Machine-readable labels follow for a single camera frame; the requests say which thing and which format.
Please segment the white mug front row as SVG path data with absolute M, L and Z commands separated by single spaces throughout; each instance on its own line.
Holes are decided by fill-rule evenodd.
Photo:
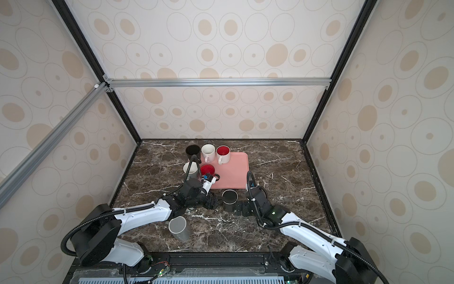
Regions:
M 231 150 L 228 146 L 219 146 L 216 149 L 216 155 L 219 165 L 226 164 L 231 159 Z

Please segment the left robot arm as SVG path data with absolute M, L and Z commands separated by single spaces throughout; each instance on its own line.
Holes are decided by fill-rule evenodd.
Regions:
M 85 267 L 100 262 L 138 266 L 145 262 L 146 248 L 125 241 L 120 235 L 155 222 L 173 220 L 189 208 L 214 208 L 218 200 L 210 189 L 218 179 L 217 174 L 204 175 L 201 180 L 190 178 L 157 201 L 135 207 L 113 209 L 101 204 L 64 236 L 60 248 L 64 254 L 78 258 Z

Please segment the black mug white base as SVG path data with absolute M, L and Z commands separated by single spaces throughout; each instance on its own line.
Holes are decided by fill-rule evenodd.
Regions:
M 196 144 L 193 144 L 193 145 L 189 145 L 186 149 L 185 149 L 185 153 L 186 153 L 186 156 L 188 157 L 188 161 L 190 162 L 192 157 L 193 156 L 196 156 L 196 161 L 198 164 L 201 164 L 202 161 L 201 161 L 201 147 L 196 145 Z

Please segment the pink mug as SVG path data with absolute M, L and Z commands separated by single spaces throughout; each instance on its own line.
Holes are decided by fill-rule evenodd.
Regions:
M 205 144 L 201 148 L 202 162 L 213 163 L 216 160 L 216 147 L 213 144 Z

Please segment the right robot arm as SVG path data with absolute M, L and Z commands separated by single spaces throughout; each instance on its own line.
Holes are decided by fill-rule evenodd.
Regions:
M 305 245 L 294 245 L 285 262 L 290 269 L 312 272 L 335 284 L 374 284 L 382 273 L 364 244 L 352 237 L 345 240 L 326 233 L 279 204 L 273 205 L 260 186 L 247 189 L 246 208 L 260 227 L 277 230 Z

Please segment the grey mug white interior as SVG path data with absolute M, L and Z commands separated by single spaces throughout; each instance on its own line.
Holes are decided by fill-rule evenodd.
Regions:
M 191 178 L 197 179 L 199 177 L 199 168 L 197 162 L 187 162 L 183 166 L 183 171 L 185 174 L 185 180 L 189 180 Z

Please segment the black mug white rim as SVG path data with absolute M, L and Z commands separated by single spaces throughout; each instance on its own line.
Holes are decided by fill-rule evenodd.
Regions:
M 228 213 L 233 213 L 236 210 L 238 202 L 238 194 L 233 189 L 226 189 L 222 193 L 223 209 Z

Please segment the red mug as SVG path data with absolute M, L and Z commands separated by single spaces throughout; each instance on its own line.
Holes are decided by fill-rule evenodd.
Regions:
M 203 181 L 218 181 L 220 176 L 216 173 L 215 167 L 211 164 L 203 164 L 201 166 L 201 180 Z

